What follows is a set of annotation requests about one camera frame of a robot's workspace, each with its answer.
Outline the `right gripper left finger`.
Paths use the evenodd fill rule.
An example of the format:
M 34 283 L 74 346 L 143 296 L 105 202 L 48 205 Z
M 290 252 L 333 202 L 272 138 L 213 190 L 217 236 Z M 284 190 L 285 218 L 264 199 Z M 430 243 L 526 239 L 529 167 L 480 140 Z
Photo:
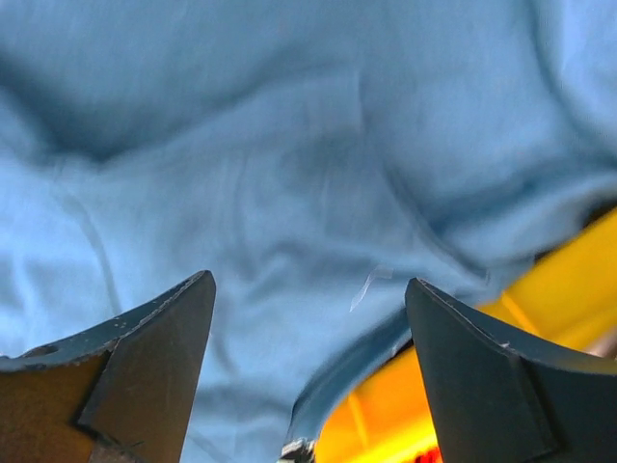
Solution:
M 215 300 L 200 271 L 73 336 L 1 359 L 4 462 L 176 462 Z

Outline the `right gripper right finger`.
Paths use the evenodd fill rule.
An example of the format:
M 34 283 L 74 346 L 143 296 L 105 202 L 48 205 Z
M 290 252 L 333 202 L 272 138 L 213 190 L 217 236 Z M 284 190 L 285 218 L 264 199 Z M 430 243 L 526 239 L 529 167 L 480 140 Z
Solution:
M 616 364 L 410 280 L 406 308 L 446 462 L 613 462 Z

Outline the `blue t-shirt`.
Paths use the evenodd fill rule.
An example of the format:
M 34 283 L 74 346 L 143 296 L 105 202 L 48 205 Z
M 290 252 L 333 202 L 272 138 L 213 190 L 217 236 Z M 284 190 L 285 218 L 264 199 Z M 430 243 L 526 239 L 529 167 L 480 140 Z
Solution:
M 612 1 L 5 1 L 1 350 L 201 269 L 182 458 L 273 462 L 616 196 Z

